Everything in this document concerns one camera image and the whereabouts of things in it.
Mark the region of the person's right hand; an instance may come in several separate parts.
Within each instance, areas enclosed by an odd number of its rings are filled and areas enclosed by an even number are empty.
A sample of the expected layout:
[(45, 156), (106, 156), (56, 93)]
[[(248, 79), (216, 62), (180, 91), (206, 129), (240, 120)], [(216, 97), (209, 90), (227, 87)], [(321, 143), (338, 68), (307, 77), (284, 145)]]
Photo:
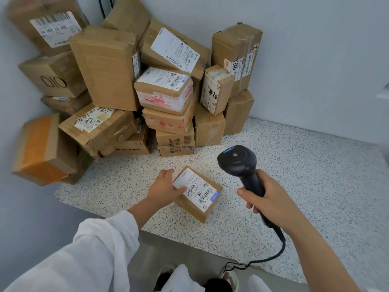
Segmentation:
[(245, 187), (239, 188), (237, 194), (247, 202), (247, 209), (252, 209), (255, 214), (262, 213), (288, 235), (291, 235), (305, 220), (303, 213), (276, 180), (275, 196), (260, 197)]

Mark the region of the person's left hand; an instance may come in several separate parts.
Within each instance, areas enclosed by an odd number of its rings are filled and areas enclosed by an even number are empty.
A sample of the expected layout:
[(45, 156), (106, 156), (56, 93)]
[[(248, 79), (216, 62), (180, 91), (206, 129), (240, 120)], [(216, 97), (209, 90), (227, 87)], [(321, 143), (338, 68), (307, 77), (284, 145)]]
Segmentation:
[(146, 204), (155, 209), (170, 205), (178, 197), (172, 196), (174, 169), (161, 170), (148, 190)]

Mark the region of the small labelled cardboard box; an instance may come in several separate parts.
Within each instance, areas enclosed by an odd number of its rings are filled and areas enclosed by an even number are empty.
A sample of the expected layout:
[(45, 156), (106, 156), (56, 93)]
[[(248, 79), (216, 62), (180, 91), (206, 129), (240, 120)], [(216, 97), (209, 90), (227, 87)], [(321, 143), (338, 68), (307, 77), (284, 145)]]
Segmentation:
[(223, 191), (221, 185), (189, 166), (182, 169), (172, 184), (175, 189), (186, 187), (174, 202), (202, 223), (207, 221)]

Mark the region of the black barcode scanner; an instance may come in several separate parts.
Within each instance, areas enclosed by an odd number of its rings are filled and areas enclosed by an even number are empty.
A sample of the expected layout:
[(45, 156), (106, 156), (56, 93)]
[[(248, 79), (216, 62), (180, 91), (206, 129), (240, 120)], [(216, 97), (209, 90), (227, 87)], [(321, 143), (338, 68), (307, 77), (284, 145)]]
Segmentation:
[(247, 190), (265, 196), (265, 187), (256, 173), (256, 155), (249, 148), (242, 145), (230, 147), (217, 156), (217, 162), (227, 174), (238, 177)]

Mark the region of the person's right forearm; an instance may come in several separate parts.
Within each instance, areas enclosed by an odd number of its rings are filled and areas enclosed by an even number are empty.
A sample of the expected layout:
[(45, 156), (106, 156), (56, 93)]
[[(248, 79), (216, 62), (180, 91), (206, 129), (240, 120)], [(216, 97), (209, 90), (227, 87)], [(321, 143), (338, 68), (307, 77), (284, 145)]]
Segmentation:
[(310, 292), (361, 292), (338, 256), (308, 220), (282, 228), (292, 239)]

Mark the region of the person's left forearm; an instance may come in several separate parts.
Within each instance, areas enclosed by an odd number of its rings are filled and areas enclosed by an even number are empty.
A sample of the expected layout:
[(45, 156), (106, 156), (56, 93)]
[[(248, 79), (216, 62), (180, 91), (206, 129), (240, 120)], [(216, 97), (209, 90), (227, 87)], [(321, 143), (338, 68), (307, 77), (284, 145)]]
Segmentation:
[(146, 197), (110, 218), (85, 220), (71, 244), (4, 292), (130, 292), (128, 265), (139, 249), (139, 230), (162, 207)]

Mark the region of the person's left shoe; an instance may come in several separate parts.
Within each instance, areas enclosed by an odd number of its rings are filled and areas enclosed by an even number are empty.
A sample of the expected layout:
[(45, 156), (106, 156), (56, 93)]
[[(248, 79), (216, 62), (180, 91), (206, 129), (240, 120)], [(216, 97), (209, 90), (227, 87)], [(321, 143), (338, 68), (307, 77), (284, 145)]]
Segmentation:
[(153, 291), (161, 291), (177, 267), (175, 265), (165, 265), (159, 271)]

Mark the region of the person's shoe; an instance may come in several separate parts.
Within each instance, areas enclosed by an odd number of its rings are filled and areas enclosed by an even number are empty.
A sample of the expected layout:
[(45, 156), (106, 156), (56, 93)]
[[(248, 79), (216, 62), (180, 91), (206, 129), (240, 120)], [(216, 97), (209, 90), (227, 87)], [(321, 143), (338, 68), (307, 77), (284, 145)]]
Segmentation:
[(238, 292), (239, 279), (235, 271), (226, 271), (222, 269), (219, 273), (220, 287), (223, 292)]
[(153, 291), (161, 291), (177, 267), (175, 265), (165, 265), (159, 271)]

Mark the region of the person's white trousers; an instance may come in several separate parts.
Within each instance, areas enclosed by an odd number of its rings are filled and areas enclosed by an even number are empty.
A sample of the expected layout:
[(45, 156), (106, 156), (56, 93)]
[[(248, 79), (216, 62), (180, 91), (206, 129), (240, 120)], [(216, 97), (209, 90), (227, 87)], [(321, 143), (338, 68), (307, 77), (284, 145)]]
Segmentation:
[(192, 280), (188, 268), (180, 264), (160, 292), (223, 292), (220, 279), (211, 278), (204, 285)]

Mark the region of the person's right shoe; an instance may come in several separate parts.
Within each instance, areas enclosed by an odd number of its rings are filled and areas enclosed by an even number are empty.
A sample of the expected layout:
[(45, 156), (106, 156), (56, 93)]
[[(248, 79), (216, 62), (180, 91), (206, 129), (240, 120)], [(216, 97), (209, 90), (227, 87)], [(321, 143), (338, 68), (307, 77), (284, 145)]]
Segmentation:
[(220, 287), (223, 292), (238, 292), (239, 279), (235, 271), (226, 271), (222, 269), (219, 273)]

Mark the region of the pile of brown cardboard parcels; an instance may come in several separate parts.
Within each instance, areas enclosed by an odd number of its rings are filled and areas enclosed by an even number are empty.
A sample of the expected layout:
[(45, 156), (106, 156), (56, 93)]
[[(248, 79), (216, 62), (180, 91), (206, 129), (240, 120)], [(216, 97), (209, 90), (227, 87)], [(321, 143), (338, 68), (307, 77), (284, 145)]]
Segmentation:
[(18, 68), (59, 113), (26, 122), (12, 174), (39, 186), (75, 184), (89, 158), (191, 155), (242, 131), (263, 31), (237, 23), (206, 48), (119, 0), (103, 27), (77, 0), (9, 0), (6, 16), (40, 50)]

